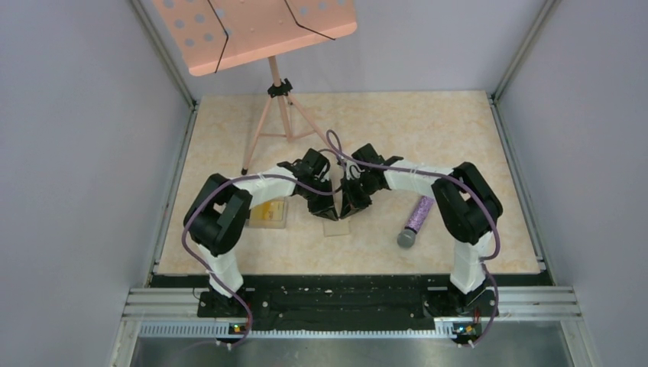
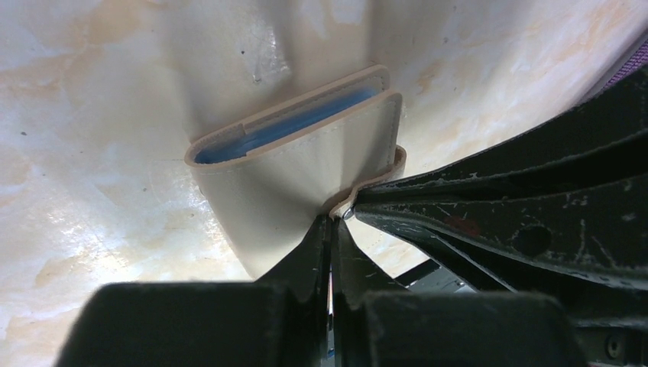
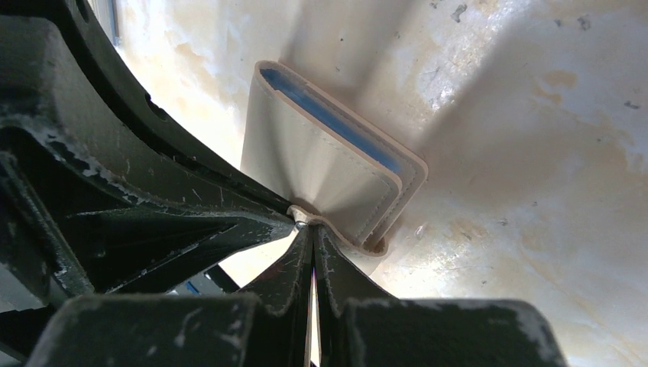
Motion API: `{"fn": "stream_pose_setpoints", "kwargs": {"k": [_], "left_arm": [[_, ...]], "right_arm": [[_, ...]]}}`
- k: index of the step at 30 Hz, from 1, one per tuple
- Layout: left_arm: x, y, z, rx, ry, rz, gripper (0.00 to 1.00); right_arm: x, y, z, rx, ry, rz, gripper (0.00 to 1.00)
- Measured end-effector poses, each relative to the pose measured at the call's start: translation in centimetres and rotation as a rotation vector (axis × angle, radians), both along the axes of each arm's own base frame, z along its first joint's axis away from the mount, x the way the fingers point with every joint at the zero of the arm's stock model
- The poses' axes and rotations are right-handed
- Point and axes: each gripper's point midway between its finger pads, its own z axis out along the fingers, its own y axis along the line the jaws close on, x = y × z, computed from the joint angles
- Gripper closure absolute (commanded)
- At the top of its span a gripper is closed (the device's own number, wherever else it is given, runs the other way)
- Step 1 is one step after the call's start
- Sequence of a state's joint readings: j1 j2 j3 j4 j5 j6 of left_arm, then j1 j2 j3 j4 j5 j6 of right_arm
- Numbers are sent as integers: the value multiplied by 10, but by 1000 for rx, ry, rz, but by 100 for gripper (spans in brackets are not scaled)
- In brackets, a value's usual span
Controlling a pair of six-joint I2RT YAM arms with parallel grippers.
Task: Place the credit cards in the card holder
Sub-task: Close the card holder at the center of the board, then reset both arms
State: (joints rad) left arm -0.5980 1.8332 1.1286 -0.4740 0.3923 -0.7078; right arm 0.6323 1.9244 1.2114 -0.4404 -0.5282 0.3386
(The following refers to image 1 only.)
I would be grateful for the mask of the clear plastic card box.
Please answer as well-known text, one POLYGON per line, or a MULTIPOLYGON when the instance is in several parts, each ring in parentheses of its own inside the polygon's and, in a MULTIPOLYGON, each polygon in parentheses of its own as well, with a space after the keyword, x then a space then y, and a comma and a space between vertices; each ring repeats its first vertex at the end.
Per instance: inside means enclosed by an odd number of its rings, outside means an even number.
POLYGON ((254 229, 285 229, 288 204, 286 199, 275 199, 252 207, 245 225, 254 229))

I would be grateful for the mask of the purple glitter microphone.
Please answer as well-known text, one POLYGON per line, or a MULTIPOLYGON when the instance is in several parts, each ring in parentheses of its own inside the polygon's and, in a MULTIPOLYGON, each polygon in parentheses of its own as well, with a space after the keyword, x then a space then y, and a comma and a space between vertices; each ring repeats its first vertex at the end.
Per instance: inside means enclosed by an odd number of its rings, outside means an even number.
POLYGON ((420 197, 406 224, 397 236, 397 244, 399 247, 411 248, 416 243, 416 238, 435 202, 432 197, 420 197))

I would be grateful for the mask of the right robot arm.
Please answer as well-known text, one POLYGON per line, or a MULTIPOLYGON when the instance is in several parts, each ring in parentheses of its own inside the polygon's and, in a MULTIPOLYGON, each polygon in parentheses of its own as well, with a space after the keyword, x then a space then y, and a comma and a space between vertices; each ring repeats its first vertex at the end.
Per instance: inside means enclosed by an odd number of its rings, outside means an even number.
POLYGON ((501 247, 497 220, 503 206, 481 172, 470 162, 438 168, 398 156, 385 159, 370 144, 341 159, 342 219, 367 209, 379 190, 405 190, 435 201, 455 240, 450 273, 455 289, 448 294, 448 304, 458 315, 470 314, 479 304, 476 290, 486 280, 484 261, 496 257, 501 247))

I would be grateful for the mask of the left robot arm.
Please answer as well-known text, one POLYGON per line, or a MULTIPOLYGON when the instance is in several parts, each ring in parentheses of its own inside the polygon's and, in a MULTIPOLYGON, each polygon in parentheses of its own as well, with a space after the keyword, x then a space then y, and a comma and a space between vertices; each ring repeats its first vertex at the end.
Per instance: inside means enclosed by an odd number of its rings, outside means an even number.
POLYGON ((245 306, 234 247, 250 210, 272 200, 301 196, 310 214, 339 220, 330 168, 323 154, 309 149, 303 158, 280 162, 259 174, 208 177, 183 219, 182 239, 197 244, 200 253, 194 257, 207 270, 210 286, 218 292, 215 304, 225 315, 235 316, 245 306))

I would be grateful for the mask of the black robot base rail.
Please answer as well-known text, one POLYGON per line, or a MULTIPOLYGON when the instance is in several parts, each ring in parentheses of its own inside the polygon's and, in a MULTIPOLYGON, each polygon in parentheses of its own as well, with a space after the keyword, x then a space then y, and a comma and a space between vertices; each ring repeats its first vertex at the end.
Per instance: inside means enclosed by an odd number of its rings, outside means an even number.
POLYGON ((487 284, 463 294, 448 275, 246 275, 235 296, 202 292, 197 315, 241 318, 253 331, 383 332, 487 321, 497 306, 487 284))

